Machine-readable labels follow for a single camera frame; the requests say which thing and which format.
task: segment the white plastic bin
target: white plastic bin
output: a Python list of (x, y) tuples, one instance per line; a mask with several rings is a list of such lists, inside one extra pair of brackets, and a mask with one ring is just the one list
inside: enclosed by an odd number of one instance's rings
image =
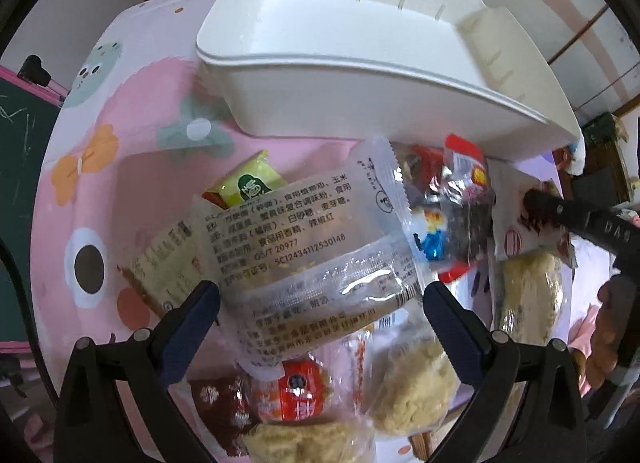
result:
[(256, 136), (455, 132), (521, 160), (580, 133), (527, 33), (482, 0), (217, 0), (196, 47)]

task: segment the chalkboard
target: chalkboard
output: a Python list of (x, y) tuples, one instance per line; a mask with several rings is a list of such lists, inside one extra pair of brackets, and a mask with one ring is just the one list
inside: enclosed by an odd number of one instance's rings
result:
[[(0, 78), (0, 237), (31, 302), (30, 241), (40, 167), (60, 108)], [(0, 264), (0, 341), (25, 341), (14, 286)]]

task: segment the orange dot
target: orange dot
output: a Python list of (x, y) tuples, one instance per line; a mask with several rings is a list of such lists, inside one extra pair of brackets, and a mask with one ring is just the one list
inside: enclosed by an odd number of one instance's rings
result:
[(149, 326), (151, 311), (133, 288), (125, 288), (118, 294), (118, 315), (131, 331)]

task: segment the cartoon tablecloth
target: cartoon tablecloth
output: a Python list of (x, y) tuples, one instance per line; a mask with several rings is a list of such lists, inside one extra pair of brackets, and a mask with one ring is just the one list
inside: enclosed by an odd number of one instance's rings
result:
[[(336, 167), (355, 143), (258, 139), (238, 129), (216, 87), (203, 85), (198, 75), (195, 37), (214, 1), (152, 0), (124, 11), (89, 54), (60, 112), (40, 174), (31, 236), (34, 313), (58, 388), (79, 337), (123, 341), (157, 323), (117, 266), (182, 217), (194, 194), (262, 149), (290, 182)], [(555, 175), (551, 164), (538, 161), (542, 175)], [(211, 377), (220, 369), (213, 361), (231, 360), (212, 331), (190, 372)], [(175, 387), (181, 412), (224, 461), (188, 386)], [(128, 388), (120, 390), (142, 447), (159, 457)], [(413, 460), (406, 440), (389, 443), (389, 457), (380, 461)]]

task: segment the orange butterfly print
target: orange butterfly print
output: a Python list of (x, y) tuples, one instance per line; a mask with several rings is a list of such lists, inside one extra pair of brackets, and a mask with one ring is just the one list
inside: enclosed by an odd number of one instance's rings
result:
[(79, 158), (70, 154), (60, 158), (51, 172), (56, 203), (66, 205), (76, 194), (80, 174), (99, 172), (113, 161), (117, 152), (118, 138), (113, 134), (113, 125), (105, 123), (96, 129)]

